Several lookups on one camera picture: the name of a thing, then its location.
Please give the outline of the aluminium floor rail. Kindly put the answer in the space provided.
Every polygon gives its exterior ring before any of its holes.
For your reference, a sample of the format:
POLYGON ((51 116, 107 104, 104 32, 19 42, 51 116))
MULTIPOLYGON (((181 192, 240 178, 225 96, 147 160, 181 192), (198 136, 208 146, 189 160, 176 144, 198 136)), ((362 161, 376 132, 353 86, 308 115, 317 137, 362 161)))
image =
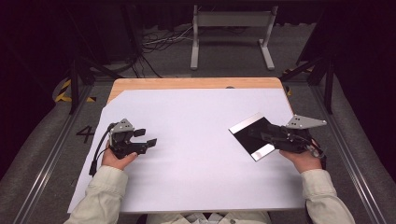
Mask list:
POLYGON ((86 102, 86 99, 89 97, 89 94, 92 91, 92 86, 83 86, 80 91, 80 96, 78 97, 79 103, 77 107, 74 109, 72 114, 68 114, 64 125, 58 134, 58 137, 51 148, 51 151, 46 158, 41 170, 35 177, 35 182, 31 187, 26 199, 24 200, 19 213, 14 218, 12 224, 27 224, 30 216, 33 214, 35 206, 42 195, 45 187, 47 186, 50 177, 53 173, 53 170, 56 166, 57 161, 59 160, 63 150, 66 138, 71 132, 72 126, 74 125, 78 114, 86 102))
POLYGON ((367 181, 365 180, 361 169, 354 160, 350 149, 347 145, 345 138, 343 137, 339 126, 337 125, 334 117, 328 112, 326 106, 324 105, 324 96, 320 92, 319 87, 310 88, 312 94, 314 95, 317 104, 327 121, 328 126, 331 129, 332 135, 336 141, 338 147, 338 152, 342 161, 349 173, 349 176, 353 182, 353 185, 358 192, 364 208, 373 224, 388 224, 385 217, 383 216, 373 193, 371 192, 367 181))

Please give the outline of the black metal stand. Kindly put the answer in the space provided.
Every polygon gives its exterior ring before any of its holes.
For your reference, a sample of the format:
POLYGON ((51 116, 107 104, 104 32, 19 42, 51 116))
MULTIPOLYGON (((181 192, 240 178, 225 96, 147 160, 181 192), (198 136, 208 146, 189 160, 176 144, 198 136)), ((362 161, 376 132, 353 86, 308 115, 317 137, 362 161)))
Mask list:
POLYGON ((76 111, 81 84, 91 86, 97 76, 118 79, 134 65, 142 54, 142 27, 132 4, 69 3, 65 11, 76 34, 69 75, 71 110, 76 111))
POLYGON ((302 65, 298 65, 286 75, 282 75, 279 79, 281 82, 287 81, 292 77, 296 77, 304 70, 312 68, 312 72, 306 79, 310 86, 317 86, 320 81, 325 78, 324 88, 324 106, 329 114, 332 114, 332 86, 334 79, 334 65, 332 57, 317 57, 302 65))

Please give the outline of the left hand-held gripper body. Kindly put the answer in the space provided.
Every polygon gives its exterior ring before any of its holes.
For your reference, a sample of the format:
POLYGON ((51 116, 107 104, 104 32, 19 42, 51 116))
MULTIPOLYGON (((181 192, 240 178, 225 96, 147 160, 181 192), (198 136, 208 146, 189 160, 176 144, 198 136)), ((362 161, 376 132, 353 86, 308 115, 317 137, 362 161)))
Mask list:
POLYGON ((149 148, 147 143, 134 143, 131 138, 134 137, 136 128, 128 119, 122 119, 109 129, 109 147, 118 159, 135 152, 138 155, 145 154, 149 148))

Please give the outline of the yellow black floor tape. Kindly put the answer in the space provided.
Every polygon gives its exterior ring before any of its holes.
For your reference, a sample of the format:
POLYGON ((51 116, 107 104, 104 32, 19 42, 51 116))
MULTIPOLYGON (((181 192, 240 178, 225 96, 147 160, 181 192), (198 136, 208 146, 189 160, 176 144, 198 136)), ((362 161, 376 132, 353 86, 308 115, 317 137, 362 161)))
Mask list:
MULTIPOLYGON (((287 75, 288 73, 292 72, 293 69, 289 68, 283 71, 282 75, 287 75)), ((313 68, 307 68, 305 70, 303 70, 303 73, 307 73, 310 74, 313 71, 313 68)), ((287 96, 292 96, 292 91, 290 86, 285 86, 285 92, 287 94, 287 96)))
POLYGON ((57 94, 57 96, 55 97, 54 101, 55 102, 71 102, 72 98, 70 96, 66 95, 66 92, 68 90, 68 88, 71 86, 71 79, 67 78, 64 82, 64 84, 62 85, 59 93, 57 94))

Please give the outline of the person's left hand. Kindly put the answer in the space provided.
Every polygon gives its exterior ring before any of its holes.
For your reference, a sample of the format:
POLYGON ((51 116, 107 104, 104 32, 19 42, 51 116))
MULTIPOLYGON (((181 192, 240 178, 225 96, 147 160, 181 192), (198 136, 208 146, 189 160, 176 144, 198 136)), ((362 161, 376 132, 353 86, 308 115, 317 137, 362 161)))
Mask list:
POLYGON ((104 150, 103 153, 101 164, 104 166, 113 167, 123 171, 137 157, 138 155, 135 152, 133 152, 122 159, 118 159, 114 155, 113 151, 109 148, 109 146, 106 146, 106 149, 104 150))

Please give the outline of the person's right hand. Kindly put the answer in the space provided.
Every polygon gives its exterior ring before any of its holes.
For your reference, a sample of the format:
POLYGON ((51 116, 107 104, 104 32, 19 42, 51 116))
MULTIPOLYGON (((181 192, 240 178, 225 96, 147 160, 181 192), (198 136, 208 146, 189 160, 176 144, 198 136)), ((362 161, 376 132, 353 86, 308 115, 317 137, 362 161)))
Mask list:
POLYGON ((306 171, 321 169, 322 164, 319 158, 313 157, 309 151, 303 153, 292 153, 280 150, 279 153, 292 162, 296 170, 301 174, 306 171))

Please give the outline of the person's torso in pale jacket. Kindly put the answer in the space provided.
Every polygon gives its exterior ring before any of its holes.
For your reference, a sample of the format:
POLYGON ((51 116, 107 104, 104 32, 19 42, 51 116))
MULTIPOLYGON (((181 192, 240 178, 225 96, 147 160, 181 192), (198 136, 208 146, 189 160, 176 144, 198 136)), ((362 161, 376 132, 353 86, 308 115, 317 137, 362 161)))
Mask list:
POLYGON ((267 212, 152 214, 147 224, 272 224, 267 212))

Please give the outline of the white metal stand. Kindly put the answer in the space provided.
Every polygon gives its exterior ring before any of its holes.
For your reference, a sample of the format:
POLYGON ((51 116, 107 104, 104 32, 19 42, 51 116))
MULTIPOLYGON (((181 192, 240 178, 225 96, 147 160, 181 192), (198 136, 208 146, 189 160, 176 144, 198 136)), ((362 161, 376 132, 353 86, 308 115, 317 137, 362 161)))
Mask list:
POLYGON ((267 69, 273 71, 275 65, 268 49, 268 43, 277 11, 278 6, 264 11, 201 11, 195 5, 192 17, 191 70, 198 69, 200 27, 263 27, 265 34, 258 40, 258 44, 267 69))

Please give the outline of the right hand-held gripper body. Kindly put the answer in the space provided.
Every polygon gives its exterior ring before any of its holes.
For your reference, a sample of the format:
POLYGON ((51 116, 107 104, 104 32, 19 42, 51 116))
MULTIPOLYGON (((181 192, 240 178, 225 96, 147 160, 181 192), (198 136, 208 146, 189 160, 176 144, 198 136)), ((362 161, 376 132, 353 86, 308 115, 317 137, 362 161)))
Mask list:
POLYGON ((273 144, 275 149, 281 149, 292 153, 303 153, 309 151, 310 154, 323 154, 323 150, 316 143, 309 130, 325 126, 326 120, 312 119, 300 115, 294 115, 290 121, 283 126, 281 133, 276 133, 273 144))

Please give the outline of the white paper sheet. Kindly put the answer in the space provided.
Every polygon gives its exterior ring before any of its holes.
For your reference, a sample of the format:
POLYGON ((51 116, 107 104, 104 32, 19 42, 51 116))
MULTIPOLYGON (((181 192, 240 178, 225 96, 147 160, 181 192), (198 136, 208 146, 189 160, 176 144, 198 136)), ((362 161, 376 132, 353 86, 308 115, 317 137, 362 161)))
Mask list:
POLYGON ((122 119, 156 139, 125 170, 125 213, 302 208, 293 165, 276 151, 254 161, 229 131, 257 113, 278 125, 292 117, 281 89, 123 91, 103 108, 92 149, 122 119))

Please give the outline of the black panel with silver edges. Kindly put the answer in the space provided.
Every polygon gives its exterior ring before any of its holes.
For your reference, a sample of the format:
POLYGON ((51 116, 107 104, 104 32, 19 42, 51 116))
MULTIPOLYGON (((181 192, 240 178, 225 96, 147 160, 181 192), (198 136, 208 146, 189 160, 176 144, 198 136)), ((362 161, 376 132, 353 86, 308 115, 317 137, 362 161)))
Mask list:
POLYGON ((254 161, 259 161, 275 150, 270 142, 262 139, 268 124, 264 115, 257 113, 232 126, 229 132, 254 161))

